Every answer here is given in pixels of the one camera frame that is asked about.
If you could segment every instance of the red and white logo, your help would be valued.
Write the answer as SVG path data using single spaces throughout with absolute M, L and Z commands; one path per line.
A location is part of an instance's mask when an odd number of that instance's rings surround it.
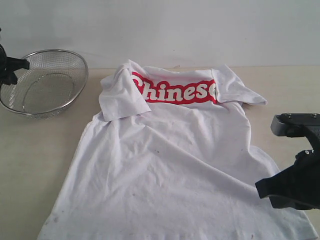
M 216 100 L 216 83 L 210 81 L 199 81 L 189 83 L 185 86 L 170 85 L 167 81 L 161 81 L 156 86 L 154 83 L 141 76 L 137 72 L 132 72 L 132 78 L 140 93 L 148 103 L 169 103 L 169 104 L 192 104 L 204 103 Z

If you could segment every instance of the white table surface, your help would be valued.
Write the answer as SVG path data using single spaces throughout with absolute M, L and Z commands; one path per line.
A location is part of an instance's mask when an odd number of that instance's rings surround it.
M 310 149 L 305 138 L 274 136 L 275 114 L 320 113 L 320 66 L 235 67 L 244 84 L 268 100 L 247 106 L 251 143 L 285 169 Z M 34 240 L 62 187 L 80 136 L 100 111 L 100 80 L 113 69 L 92 69 L 76 102 L 64 113 L 33 120 L 0 108 L 0 240 Z M 320 210 L 306 212 L 320 233 Z

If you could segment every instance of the white wall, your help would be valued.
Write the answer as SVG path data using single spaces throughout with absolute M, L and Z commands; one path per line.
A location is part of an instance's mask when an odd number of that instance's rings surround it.
M 318 0 L 2 0 L 8 55 L 73 50 L 91 68 L 320 65 Z

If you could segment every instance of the fabric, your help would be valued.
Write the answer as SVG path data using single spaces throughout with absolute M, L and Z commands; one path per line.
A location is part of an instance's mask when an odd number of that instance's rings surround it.
M 242 103 L 267 101 L 227 67 L 171 72 L 129 61 L 101 81 L 39 240 L 312 240 L 303 211 L 255 182 L 279 172 L 250 146 Z

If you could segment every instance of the silver bowl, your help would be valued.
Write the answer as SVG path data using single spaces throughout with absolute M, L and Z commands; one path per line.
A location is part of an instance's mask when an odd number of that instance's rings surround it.
M 0 86 L 0 102 L 11 112 L 34 119 L 60 114 L 79 96 L 88 80 L 88 66 L 79 54 L 61 49 L 31 53 L 30 69 L 15 72 L 17 85 Z

